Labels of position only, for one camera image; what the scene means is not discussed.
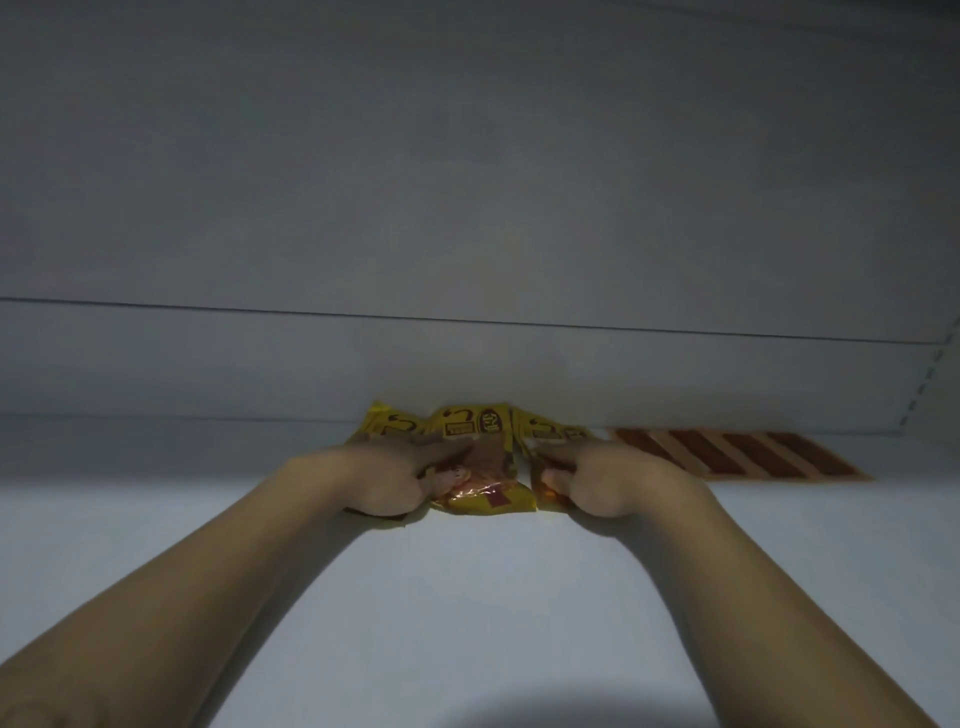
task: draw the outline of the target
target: forearm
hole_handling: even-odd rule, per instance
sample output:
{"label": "forearm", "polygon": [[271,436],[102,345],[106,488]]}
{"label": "forearm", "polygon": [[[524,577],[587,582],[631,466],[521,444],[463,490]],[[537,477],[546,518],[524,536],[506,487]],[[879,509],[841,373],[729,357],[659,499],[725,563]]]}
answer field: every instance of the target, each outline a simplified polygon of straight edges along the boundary
{"label": "forearm", "polygon": [[300,538],[339,508],[336,483],[308,480],[292,461],[14,655],[0,667],[0,716],[186,725]]}
{"label": "forearm", "polygon": [[703,492],[650,516],[688,636],[731,726],[932,722]]}

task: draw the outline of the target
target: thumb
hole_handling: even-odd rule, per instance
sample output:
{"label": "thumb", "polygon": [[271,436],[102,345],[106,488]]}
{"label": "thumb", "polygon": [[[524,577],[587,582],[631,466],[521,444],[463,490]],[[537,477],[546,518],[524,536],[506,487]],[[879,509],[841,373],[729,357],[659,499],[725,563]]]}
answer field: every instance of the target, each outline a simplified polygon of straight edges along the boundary
{"label": "thumb", "polygon": [[540,476],[543,485],[562,496],[570,495],[570,485],[573,483],[574,473],[547,468]]}
{"label": "thumb", "polygon": [[472,447],[473,441],[469,438],[444,440],[440,443],[424,445],[414,450],[414,465],[417,468],[417,472],[420,472],[431,465],[442,463],[445,460],[463,454]]}
{"label": "thumb", "polygon": [[470,478],[470,471],[466,468],[454,468],[449,471],[440,471],[425,475],[418,480],[423,495],[428,498],[440,497],[458,485],[463,485]]}
{"label": "thumb", "polygon": [[541,445],[534,453],[549,462],[563,465],[576,465],[580,459],[583,443],[563,443],[562,445]]}

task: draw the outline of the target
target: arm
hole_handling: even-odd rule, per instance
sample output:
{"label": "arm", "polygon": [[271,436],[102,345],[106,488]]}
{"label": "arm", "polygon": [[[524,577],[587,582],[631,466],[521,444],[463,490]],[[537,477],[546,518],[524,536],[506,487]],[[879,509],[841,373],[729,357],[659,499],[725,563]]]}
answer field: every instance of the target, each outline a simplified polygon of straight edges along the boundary
{"label": "arm", "polygon": [[654,529],[701,677],[730,726],[932,726],[880,667],[727,515],[698,478],[636,449],[542,449],[543,480],[595,516]]}
{"label": "arm", "polygon": [[295,458],[0,666],[0,728],[185,726],[290,565],[345,507],[414,510],[465,444],[367,443]]}

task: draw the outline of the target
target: snack packet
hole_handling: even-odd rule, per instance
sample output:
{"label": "snack packet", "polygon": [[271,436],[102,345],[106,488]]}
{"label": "snack packet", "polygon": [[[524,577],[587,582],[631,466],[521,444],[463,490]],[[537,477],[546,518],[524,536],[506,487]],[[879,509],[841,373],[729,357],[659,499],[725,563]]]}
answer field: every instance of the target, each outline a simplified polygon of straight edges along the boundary
{"label": "snack packet", "polygon": [[[357,428],[357,431],[350,435],[347,444],[367,442],[371,437],[406,437],[410,435],[422,435],[426,431],[426,420],[422,420],[416,415],[401,412],[393,409],[389,404],[382,401],[375,401],[370,405],[363,422]],[[359,516],[377,519],[378,521],[402,522],[409,516],[404,513],[399,516],[370,516],[352,508],[347,509],[350,513]]]}
{"label": "snack packet", "polygon": [[557,493],[543,484],[542,475],[545,468],[559,468],[566,470],[558,463],[545,463],[536,454],[540,445],[559,445],[572,440],[594,439],[594,435],[585,427],[560,425],[553,420],[547,420],[540,415],[514,409],[514,435],[520,445],[520,451],[530,461],[530,483],[537,506],[544,511],[568,511],[576,508],[573,501],[567,496]]}
{"label": "snack packet", "polygon": [[457,484],[433,501],[449,513],[492,516],[536,511],[533,493],[516,480],[514,434],[507,404],[444,407],[430,418],[427,432],[445,439],[469,437],[473,448],[438,470],[457,473]]}

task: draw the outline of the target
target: white wall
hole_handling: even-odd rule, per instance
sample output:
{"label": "white wall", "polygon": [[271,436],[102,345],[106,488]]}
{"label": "white wall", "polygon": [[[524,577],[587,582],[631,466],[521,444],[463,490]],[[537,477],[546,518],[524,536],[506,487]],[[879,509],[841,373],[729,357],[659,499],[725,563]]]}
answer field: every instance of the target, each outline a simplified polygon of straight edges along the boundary
{"label": "white wall", "polygon": [[[0,418],[0,583],[16,585],[0,600],[0,660],[285,457],[348,433]],[[823,441],[878,483],[717,494],[935,720],[955,725],[960,465],[902,438]],[[641,531],[618,533],[650,556]],[[244,645],[214,725],[716,725],[651,577],[624,544],[565,515],[434,512],[363,534],[340,523],[311,554]]]}
{"label": "white wall", "polygon": [[960,344],[957,327],[938,349],[910,405],[906,431],[960,455]]}
{"label": "white wall", "polygon": [[921,20],[110,5],[0,21],[0,411],[349,419],[519,390],[590,420],[886,430],[960,310],[955,60]]}

